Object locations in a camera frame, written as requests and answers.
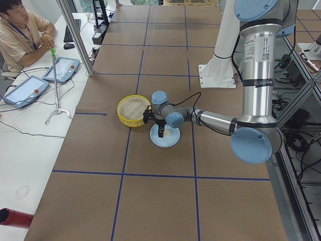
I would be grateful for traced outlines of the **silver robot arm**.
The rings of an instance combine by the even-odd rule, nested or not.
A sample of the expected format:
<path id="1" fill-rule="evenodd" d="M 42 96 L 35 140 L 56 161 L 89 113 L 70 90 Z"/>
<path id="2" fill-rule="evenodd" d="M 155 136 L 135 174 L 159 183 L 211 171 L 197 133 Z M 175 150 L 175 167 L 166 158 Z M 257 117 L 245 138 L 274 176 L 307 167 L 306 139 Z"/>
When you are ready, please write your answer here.
<path id="1" fill-rule="evenodd" d="M 212 59 L 199 66 L 201 87 L 231 88 L 233 54 L 244 39 L 241 82 L 242 115 L 239 118 L 195 106 L 173 104 L 163 91 L 152 94 L 143 121 L 154 121 L 150 139 L 159 147 L 171 147 L 180 139 L 184 122 L 205 126 L 231 137 L 233 153 L 242 161 L 267 161 L 281 147 L 282 136 L 272 116 L 274 46 L 276 38 L 291 35 L 298 1 L 227 1 Z"/>

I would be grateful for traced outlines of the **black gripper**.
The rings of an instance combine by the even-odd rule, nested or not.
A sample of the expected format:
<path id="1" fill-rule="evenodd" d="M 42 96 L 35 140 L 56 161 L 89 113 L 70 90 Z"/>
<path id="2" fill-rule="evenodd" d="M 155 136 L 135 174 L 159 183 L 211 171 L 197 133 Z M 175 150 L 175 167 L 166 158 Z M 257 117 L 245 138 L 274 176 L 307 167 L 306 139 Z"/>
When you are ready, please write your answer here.
<path id="1" fill-rule="evenodd" d="M 164 119 L 155 119 L 155 123 L 158 125 L 158 137 L 164 137 L 166 121 Z"/>

